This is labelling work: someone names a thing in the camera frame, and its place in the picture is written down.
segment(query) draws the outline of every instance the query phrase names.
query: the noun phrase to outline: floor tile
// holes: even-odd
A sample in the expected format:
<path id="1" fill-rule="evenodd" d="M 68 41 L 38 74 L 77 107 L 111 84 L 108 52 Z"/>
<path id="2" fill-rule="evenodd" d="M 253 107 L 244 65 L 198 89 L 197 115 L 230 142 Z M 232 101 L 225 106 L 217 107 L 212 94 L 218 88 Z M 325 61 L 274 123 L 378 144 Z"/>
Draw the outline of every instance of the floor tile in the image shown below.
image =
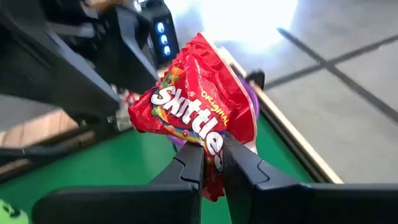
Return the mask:
<path id="1" fill-rule="evenodd" d="M 285 29 L 326 59 L 398 34 L 398 1 L 292 2 L 294 18 Z"/>
<path id="2" fill-rule="evenodd" d="M 398 42 L 345 61 L 337 67 L 390 107 L 398 110 Z"/>
<path id="3" fill-rule="evenodd" d="M 292 1 L 249 0 L 245 5 L 253 7 L 245 10 L 241 4 L 225 0 L 165 2 L 181 47 L 197 32 L 204 32 L 245 70 L 264 70 L 269 81 L 316 64 L 277 31 L 277 27 L 290 24 L 295 10 Z"/>
<path id="4" fill-rule="evenodd" d="M 326 70 L 267 91 L 345 182 L 398 182 L 398 126 Z"/>

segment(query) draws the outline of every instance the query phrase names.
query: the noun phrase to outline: purple object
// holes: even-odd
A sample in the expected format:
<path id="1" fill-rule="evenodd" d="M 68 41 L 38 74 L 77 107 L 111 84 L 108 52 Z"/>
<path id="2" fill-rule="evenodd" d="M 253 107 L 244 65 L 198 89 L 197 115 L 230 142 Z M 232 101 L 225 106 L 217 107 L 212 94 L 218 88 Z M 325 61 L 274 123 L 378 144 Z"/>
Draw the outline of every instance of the purple object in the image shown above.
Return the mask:
<path id="1" fill-rule="evenodd" d="M 244 89 L 247 91 L 251 101 L 253 102 L 254 114 L 256 115 L 256 119 L 258 119 L 259 113 L 260 113 L 260 108 L 259 108 L 259 100 L 257 98 L 256 92 L 253 90 L 253 88 L 251 88 L 251 86 L 243 78 L 241 78 L 241 77 L 238 77 L 238 78 L 241 81 Z M 167 139 L 169 141 L 171 141 L 175 145 L 175 147 L 177 147 L 179 149 L 182 146 L 184 146 L 184 144 L 185 144 L 185 140 L 180 139 L 176 136 L 168 135 Z"/>
<path id="2" fill-rule="evenodd" d="M 254 114 L 256 115 L 256 119 L 259 118 L 260 108 L 259 108 L 259 99 L 257 98 L 256 92 L 251 88 L 251 86 L 241 77 L 238 77 L 241 81 L 244 89 L 247 91 L 254 107 Z"/>

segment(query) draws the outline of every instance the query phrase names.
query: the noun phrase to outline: red candy bag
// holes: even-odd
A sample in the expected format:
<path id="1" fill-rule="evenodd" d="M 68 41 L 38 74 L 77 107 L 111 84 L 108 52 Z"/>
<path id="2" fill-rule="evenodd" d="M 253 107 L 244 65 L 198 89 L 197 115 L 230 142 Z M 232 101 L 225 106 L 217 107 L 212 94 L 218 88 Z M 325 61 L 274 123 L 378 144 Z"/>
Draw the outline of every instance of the red candy bag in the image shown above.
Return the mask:
<path id="1" fill-rule="evenodd" d="M 255 151 L 257 124 L 250 97 L 201 34 L 181 50 L 165 77 L 129 107 L 129 115 L 140 132 L 171 134 L 203 146 L 203 196 L 214 202 L 224 195 L 226 132 Z"/>

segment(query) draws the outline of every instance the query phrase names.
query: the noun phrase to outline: tiled floor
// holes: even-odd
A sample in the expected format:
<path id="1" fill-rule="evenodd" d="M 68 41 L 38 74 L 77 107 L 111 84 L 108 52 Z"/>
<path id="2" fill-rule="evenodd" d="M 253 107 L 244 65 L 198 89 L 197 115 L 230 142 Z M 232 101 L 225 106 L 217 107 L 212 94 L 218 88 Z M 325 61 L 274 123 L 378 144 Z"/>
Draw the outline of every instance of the tiled floor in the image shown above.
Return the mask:
<path id="1" fill-rule="evenodd" d="M 266 93 L 345 182 L 398 182 L 398 1 L 165 2 L 181 46 L 205 32 L 263 69 Z"/>

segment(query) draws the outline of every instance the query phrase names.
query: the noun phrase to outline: green mat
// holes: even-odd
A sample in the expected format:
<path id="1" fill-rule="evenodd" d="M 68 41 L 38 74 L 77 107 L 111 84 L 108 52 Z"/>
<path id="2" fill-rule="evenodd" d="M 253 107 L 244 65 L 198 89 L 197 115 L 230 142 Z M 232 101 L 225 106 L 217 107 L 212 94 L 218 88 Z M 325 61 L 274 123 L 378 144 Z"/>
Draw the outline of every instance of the green mat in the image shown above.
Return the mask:
<path id="1" fill-rule="evenodd" d="M 311 182 L 263 118 L 257 128 L 259 155 L 302 182 Z M 29 214 L 41 196 L 61 187 L 146 184 L 173 156 L 165 136 L 131 131 L 0 185 L 0 198 Z M 216 203 L 203 199 L 201 220 L 231 223 L 226 198 Z"/>

